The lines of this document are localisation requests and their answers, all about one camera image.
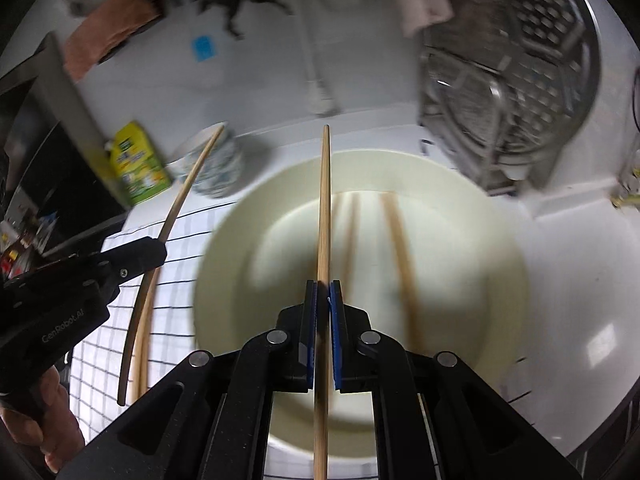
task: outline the blue gripper pad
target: blue gripper pad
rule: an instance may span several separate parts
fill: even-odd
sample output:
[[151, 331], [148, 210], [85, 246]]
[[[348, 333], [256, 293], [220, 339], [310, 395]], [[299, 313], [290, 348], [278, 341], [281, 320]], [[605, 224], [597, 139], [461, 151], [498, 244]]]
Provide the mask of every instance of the blue gripper pad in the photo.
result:
[[311, 323], [309, 323], [309, 345], [306, 346], [306, 386], [314, 387], [314, 365], [316, 355], [316, 324], [318, 323], [318, 284], [314, 283], [313, 294], [311, 295]]
[[340, 346], [340, 332], [338, 330], [338, 295], [334, 282], [329, 285], [329, 313], [331, 317], [331, 350], [334, 358], [334, 385], [339, 390], [342, 387], [342, 348]]

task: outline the yellow detergent bottle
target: yellow detergent bottle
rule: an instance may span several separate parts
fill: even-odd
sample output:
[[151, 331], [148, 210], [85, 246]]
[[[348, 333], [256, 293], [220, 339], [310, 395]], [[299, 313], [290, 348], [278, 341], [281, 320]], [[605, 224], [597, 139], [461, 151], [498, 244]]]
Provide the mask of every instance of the yellow detergent bottle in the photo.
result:
[[111, 165], [134, 205], [171, 186], [144, 131], [136, 123], [127, 124], [114, 137]]

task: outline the wooden chopstick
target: wooden chopstick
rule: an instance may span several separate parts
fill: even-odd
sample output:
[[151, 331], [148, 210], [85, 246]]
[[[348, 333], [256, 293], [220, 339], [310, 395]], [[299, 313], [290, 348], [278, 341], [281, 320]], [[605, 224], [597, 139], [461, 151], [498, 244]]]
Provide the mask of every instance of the wooden chopstick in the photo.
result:
[[349, 226], [347, 228], [346, 246], [344, 248], [344, 270], [342, 279], [340, 280], [340, 288], [342, 289], [342, 298], [344, 303], [351, 304], [353, 288], [353, 260], [356, 253], [356, 236], [357, 228], [360, 222], [360, 195], [357, 192], [352, 193], [351, 210], [349, 214]]
[[400, 297], [404, 310], [404, 325], [409, 339], [411, 352], [424, 354], [424, 339], [420, 330], [420, 303], [415, 286], [414, 270], [407, 250], [406, 235], [398, 211], [398, 197], [395, 193], [383, 193], [380, 196], [385, 210], [386, 223], [391, 231], [391, 241], [396, 253], [396, 266], [400, 274]]
[[[169, 239], [169, 233], [171, 229], [174, 227], [175, 219], [178, 218], [178, 213], [182, 208], [182, 204], [184, 204], [185, 199], [193, 185], [193, 182], [196, 180], [198, 173], [202, 169], [205, 159], [207, 155], [209, 155], [210, 151], [213, 149], [213, 145], [218, 140], [218, 137], [224, 130], [224, 125], [217, 127], [216, 131], [213, 133], [209, 142], [207, 142], [206, 146], [200, 153], [198, 160], [191, 168], [187, 178], [182, 184], [180, 191], [178, 192], [178, 196], [175, 198], [171, 209], [169, 210], [164, 223], [162, 224], [162, 228], [160, 229], [160, 234], [158, 236], [158, 240], [162, 243], [166, 243]], [[120, 377], [118, 379], [118, 404], [124, 406], [127, 400], [127, 381], [129, 380], [129, 367], [131, 366], [131, 357], [134, 349], [134, 342], [137, 338], [140, 338], [140, 353], [136, 356], [138, 359], [139, 366], [136, 366], [134, 369], [134, 384], [137, 384], [137, 391], [139, 395], [142, 395], [147, 390], [147, 380], [146, 380], [146, 371], [144, 374], [141, 373], [140, 370], [146, 368], [148, 365], [148, 358], [142, 358], [143, 356], [148, 356], [148, 340], [149, 333], [151, 329], [151, 313], [153, 311], [153, 302], [156, 293], [156, 285], [158, 284], [158, 277], [160, 275], [159, 269], [150, 270], [149, 272], [145, 272], [142, 276], [142, 282], [140, 283], [140, 288], [138, 289], [138, 295], [136, 296], [136, 302], [133, 306], [133, 312], [131, 313], [131, 319], [129, 321], [129, 328], [127, 329], [127, 336], [124, 341], [124, 350], [122, 351], [122, 362], [120, 363]], [[145, 322], [143, 323], [143, 327], [145, 329], [145, 333], [139, 333], [140, 320], [145, 317]], [[133, 402], [138, 400], [138, 397], [132, 399]]]
[[318, 228], [318, 305], [314, 378], [314, 480], [326, 480], [329, 436], [329, 367], [331, 359], [329, 293], [331, 262], [331, 148], [329, 126], [322, 133], [320, 222]]

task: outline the metal screw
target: metal screw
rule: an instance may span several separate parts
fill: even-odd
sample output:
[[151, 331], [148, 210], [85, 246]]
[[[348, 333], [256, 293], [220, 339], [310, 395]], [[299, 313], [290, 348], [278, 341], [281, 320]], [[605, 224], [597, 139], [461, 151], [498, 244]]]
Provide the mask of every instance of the metal screw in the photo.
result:
[[443, 352], [438, 354], [438, 362], [442, 366], [446, 366], [447, 368], [453, 368], [458, 364], [458, 358], [453, 355], [451, 352]]
[[364, 344], [375, 345], [380, 342], [380, 334], [378, 332], [373, 332], [373, 330], [368, 330], [360, 334], [360, 339]]
[[198, 350], [189, 356], [189, 364], [194, 368], [199, 368], [204, 366], [209, 362], [209, 354], [203, 352], [202, 350]]
[[267, 341], [272, 345], [278, 345], [280, 343], [284, 343], [287, 340], [287, 337], [289, 336], [284, 332], [284, 330], [271, 330], [271, 332], [267, 334]]

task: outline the white plate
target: white plate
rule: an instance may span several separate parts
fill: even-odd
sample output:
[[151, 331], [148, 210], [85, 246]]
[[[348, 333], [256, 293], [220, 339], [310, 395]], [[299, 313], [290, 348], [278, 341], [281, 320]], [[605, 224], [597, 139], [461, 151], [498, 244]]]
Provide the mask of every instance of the white plate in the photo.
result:
[[[332, 191], [332, 278], [343, 281], [345, 303], [366, 310], [374, 329], [406, 343], [394, 247], [380, 202], [382, 192], [394, 192], [428, 353], [453, 351], [497, 384], [514, 359], [527, 277], [491, 201], [456, 172], [382, 150], [334, 153]], [[266, 181], [226, 217], [196, 282], [201, 348], [214, 354], [239, 349], [273, 328], [282, 308], [302, 302], [305, 281], [316, 273], [318, 193], [316, 159]], [[311, 393], [277, 394], [271, 434], [312, 450], [312, 403]], [[330, 454], [374, 455], [370, 395], [335, 393], [330, 404]]]

